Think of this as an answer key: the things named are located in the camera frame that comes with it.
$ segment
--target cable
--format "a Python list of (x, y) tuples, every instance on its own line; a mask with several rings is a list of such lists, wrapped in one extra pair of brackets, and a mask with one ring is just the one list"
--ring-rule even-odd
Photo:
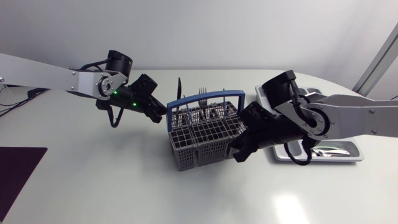
[(117, 128), (117, 126), (119, 125), (119, 122), (120, 122), (120, 120), (122, 118), (124, 108), (121, 108), (119, 110), (119, 114), (118, 114), (118, 118), (116, 118), (116, 122), (113, 122), (113, 110), (112, 110), (112, 107), (109, 106), (109, 108), (106, 111), (108, 112), (109, 121), (111, 122), (112, 128)]
[(299, 102), (299, 91), (298, 91), (298, 86), (295, 82), (290, 81), (290, 87), (293, 91), (293, 96), (292, 96), (292, 101), (293, 101), (293, 108), (294, 111), (296, 112), (297, 116), (301, 118), (303, 121), (305, 121), (307, 124), (310, 126), (316, 125), (314, 124), (314, 120), (306, 117), (300, 107), (300, 102)]
[(318, 143), (319, 143), (319, 141), (317, 141), (317, 140), (315, 140), (315, 139), (312, 139), (312, 138), (310, 138), (310, 137), (308, 137), (308, 136), (305, 136), (305, 137), (303, 138), (303, 141), (302, 141), (301, 145), (303, 146), (304, 152), (305, 152), (306, 155), (307, 155), (307, 160), (306, 160), (306, 161), (301, 161), (301, 160), (296, 159), (296, 158), (292, 155), (292, 153), (290, 153), (290, 151), (289, 151), (289, 146), (287, 145), (287, 143), (284, 144), (284, 147), (285, 147), (285, 151), (286, 151), (287, 155), (289, 156), (289, 158), (290, 158), (293, 162), (295, 162), (296, 164), (298, 164), (298, 165), (300, 165), (300, 166), (305, 166), (305, 165), (308, 165), (308, 164), (311, 162), (311, 160), (312, 160), (311, 149), (312, 149), (313, 147), (315, 147)]
[(42, 93), (44, 93), (46, 91), (47, 90), (43, 89), (43, 88), (36, 88), (36, 89), (33, 89), (33, 90), (29, 90), (28, 91), (28, 99), (22, 100), (22, 101), (20, 101), (18, 103), (13, 103), (13, 104), (10, 105), (10, 106), (14, 105), (13, 107), (7, 108), (7, 109), (4, 109), (4, 110), (0, 111), (0, 113), (1, 113), (0, 117), (4, 116), (5, 114), (8, 114), (10, 111), (12, 111), (12, 110), (14, 110), (14, 109), (16, 109), (16, 108), (18, 108), (18, 107), (20, 107), (22, 105), (25, 105), (30, 100), (33, 100), (36, 96), (39, 96), (40, 94), (42, 94)]
[(83, 65), (80, 69), (81, 69), (81, 70), (86, 70), (87, 68), (90, 68), (90, 67), (97, 67), (97, 68), (98, 68), (98, 65), (105, 64), (105, 63), (107, 63), (107, 62), (110, 61), (110, 60), (111, 60), (110, 58), (107, 58), (107, 59), (102, 60), (102, 61), (100, 61), (100, 62), (89, 63), (89, 64), (87, 64), (87, 65)]

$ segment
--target utensil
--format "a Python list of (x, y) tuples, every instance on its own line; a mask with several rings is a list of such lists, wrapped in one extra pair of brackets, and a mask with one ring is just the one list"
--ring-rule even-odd
[[(178, 87), (177, 87), (177, 100), (179, 100), (179, 99), (181, 99), (181, 79), (180, 79), (180, 77), (178, 78)], [(180, 113), (180, 107), (178, 106), (177, 108), (177, 111), (176, 111), (176, 120), (175, 120), (175, 122), (176, 122), (176, 125), (178, 125), (178, 117), (179, 117), (179, 113)]]
[[(199, 94), (204, 94), (204, 93), (207, 93), (207, 89), (206, 88), (199, 88)], [(200, 109), (203, 110), (203, 115), (204, 115), (204, 117), (206, 119), (207, 99), (199, 100), (198, 103), (199, 103)]]
[(338, 149), (336, 147), (313, 147), (311, 149), (317, 156), (331, 157), (331, 156), (350, 156), (351, 154), (343, 149)]
[(223, 97), (223, 99), (224, 99), (224, 116), (226, 116), (226, 104), (225, 104), (225, 96)]

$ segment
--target white table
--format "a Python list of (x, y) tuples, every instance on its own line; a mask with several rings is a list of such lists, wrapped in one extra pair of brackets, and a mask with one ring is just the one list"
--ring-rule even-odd
[[(276, 70), (148, 70), (166, 105), (182, 93), (244, 90)], [(342, 86), (297, 74), (299, 86), (324, 94), (354, 94)], [(26, 183), (4, 223), (398, 223), (398, 139), (356, 138), (365, 160), (278, 162), (258, 150), (246, 162), (233, 159), (177, 171), (160, 124), (125, 111), (118, 128), (109, 125), (95, 100), (51, 90), (0, 118), (2, 146), (49, 150)]]

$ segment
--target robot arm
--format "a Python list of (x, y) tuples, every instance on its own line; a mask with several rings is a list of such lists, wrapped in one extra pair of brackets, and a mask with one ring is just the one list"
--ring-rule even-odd
[[(99, 65), (105, 64), (105, 70)], [(153, 122), (159, 123), (166, 114), (165, 106), (151, 94), (157, 84), (142, 74), (132, 85), (128, 82), (132, 60), (122, 53), (110, 50), (108, 58), (70, 70), (19, 57), (0, 54), (0, 84), (32, 86), (65, 90), (78, 96), (97, 99), (99, 110), (106, 110), (112, 127), (117, 127), (124, 109), (144, 113)], [(97, 67), (99, 71), (87, 68)], [(120, 107), (116, 122), (111, 106)]]
[(245, 161), (258, 148), (303, 139), (307, 161), (311, 160), (310, 149), (319, 141), (342, 139), (362, 134), (398, 137), (398, 101), (373, 101), (361, 96), (332, 95), (318, 93), (302, 96), (298, 94), (293, 71), (287, 71), (263, 84), (273, 114), (257, 102), (252, 102), (240, 114), (247, 126), (230, 147), (238, 150), (234, 158)]

